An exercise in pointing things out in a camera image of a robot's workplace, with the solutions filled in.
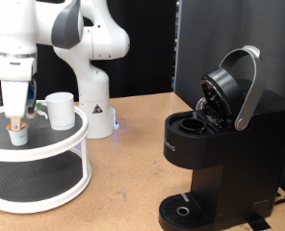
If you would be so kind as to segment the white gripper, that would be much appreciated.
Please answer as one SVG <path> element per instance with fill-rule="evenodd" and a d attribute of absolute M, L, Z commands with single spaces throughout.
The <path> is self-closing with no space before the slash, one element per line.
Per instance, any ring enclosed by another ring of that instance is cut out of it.
<path fill-rule="evenodd" d="M 15 59 L 0 57 L 0 81 L 6 117 L 12 117 L 13 131 L 20 130 L 24 117 L 29 82 L 37 72 L 35 58 Z"/>

